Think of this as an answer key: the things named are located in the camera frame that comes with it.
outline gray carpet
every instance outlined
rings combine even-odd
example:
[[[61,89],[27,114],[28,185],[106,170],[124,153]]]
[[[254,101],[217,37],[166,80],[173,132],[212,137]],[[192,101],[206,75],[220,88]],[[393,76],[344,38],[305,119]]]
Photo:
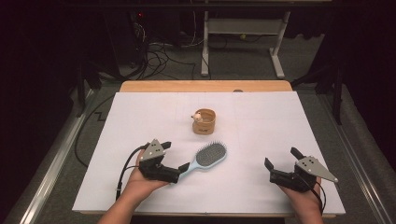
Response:
[[[303,76],[312,63],[321,38],[304,40],[300,37],[295,39],[285,39],[282,43],[279,58],[286,75],[286,80],[292,81]],[[209,54],[209,66],[212,79],[276,79],[274,68],[268,54],[268,48],[275,43],[275,38],[263,37],[257,42],[247,43],[229,39],[227,45],[221,37],[211,38],[209,45],[212,47]],[[161,74],[157,74],[148,79],[207,79],[200,76],[201,69],[201,48],[173,48],[166,47],[167,55],[177,62],[168,61]],[[153,59],[150,65],[155,66],[160,61]],[[121,72],[130,72],[128,66],[121,66]],[[148,69],[147,75],[154,70]],[[304,84],[295,90],[299,93],[304,111],[312,127],[321,152],[330,170],[340,179],[339,193],[346,209],[346,214],[336,218],[326,219],[325,223],[391,223],[381,221],[374,212],[375,208],[366,199],[367,196],[362,191],[359,176],[353,169],[354,164],[350,162],[346,151],[346,142],[340,137],[340,127],[334,125],[329,114],[328,99],[331,95],[316,95],[313,87],[315,84]],[[120,83],[104,83],[96,98],[93,100],[92,108],[101,104],[105,99],[119,90]],[[102,112],[102,118],[106,117],[111,106],[111,100],[98,107],[95,112]],[[393,170],[386,162],[385,157],[378,149],[373,137],[367,131],[364,121],[353,105],[347,89],[343,90],[342,103],[342,130],[343,135],[348,140],[365,168],[364,171],[369,176],[373,186],[377,190],[381,202],[387,211],[396,209],[396,180]],[[94,151],[104,122],[99,120],[99,114],[92,114],[83,127],[78,139],[77,149],[81,160],[89,163]],[[60,133],[58,142],[62,140],[64,133]],[[56,143],[44,159],[37,170],[35,178],[30,186],[21,196],[18,204],[11,211],[5,223],[20,223],[27,206],[32,200],[37,187],[45,175],[54,155],[57,152]],[[78,162],[74,151],[71,150],[67,156],[64,167],[59,174],[57,182],[47,199],[36,223],[96,223],[100,215],[82,215],[71,211],[76,199],[79,185],[85,175],[86,168]],[[389,214],[392,220],[396,220],[394,213]],[[169,223],[193,223],[191,219],[167,220]],[[235,220],[244,223],[265,223],[263,219]],[[216,220],[217,223],[230,220]],[[287,218],[286,223],[297,223],[294,218]]]

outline dark background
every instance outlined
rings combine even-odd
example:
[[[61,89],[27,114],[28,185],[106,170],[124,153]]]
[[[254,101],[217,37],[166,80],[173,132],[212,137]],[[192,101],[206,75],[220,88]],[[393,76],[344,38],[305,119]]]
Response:
[[[139,63],[142,57],[130,29],[131,15],[134,18],[136,12],[72,13],[55,4],[19,0],[3,2],[0,7],[0,72],[4,80],[0,221],[29,184],[70,115],[76,102],[69,94],[78,84],[78,74],[92,88],[100,88],[98,71],[117,77],[118,64],[128,60]],[[211,13],[247,18],[276,15]],[[356,107],[395,168],[396,27],[392,13],[391,7],[376,2],[363,12],[295,12],[291,13],[285,37],[326,34],[311,71],[328,63],[342,68]],[[143,15],[151,35],[174,45],[178,44],[180,31],[193,34],[190,13],[148,11]],[[197,34],[202,35],[204,14],[196,15]],[[324,82],[331,88],[333,79],[334,71],[330,70],[310,81]]]

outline small container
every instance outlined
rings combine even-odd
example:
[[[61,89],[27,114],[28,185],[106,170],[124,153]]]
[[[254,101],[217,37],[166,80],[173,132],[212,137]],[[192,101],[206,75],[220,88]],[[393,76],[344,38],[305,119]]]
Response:
[[[212,134],[215,131],[216,113],[211,109],[202,108],[195,112],[201,113],[202,119],[194,121],[192,130],[197,134]]]

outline person's right hand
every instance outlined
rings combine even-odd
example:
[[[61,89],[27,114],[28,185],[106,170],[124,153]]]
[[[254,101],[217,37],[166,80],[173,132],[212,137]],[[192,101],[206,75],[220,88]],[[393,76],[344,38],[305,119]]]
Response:
[[[323,223],[323,219],[320,213],[318,198],[314,195],[310,190],[304,193],[294,191],[292,189],[288,189],[282,186],[279,186],[286,195],[288,195],[290,199],[291,206],[294,209],[296,217],[303,224],[320,224]],[[316,184],[314,190],[320,195],[319,185]]]

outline black bristle pad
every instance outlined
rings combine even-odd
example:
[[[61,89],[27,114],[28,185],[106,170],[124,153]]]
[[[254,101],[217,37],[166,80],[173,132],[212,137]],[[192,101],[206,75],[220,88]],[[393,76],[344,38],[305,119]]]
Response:
[[[213,142],[197,152],[196,161],[201,166],[209,166],[225,156],[227,149],[222,143]]]

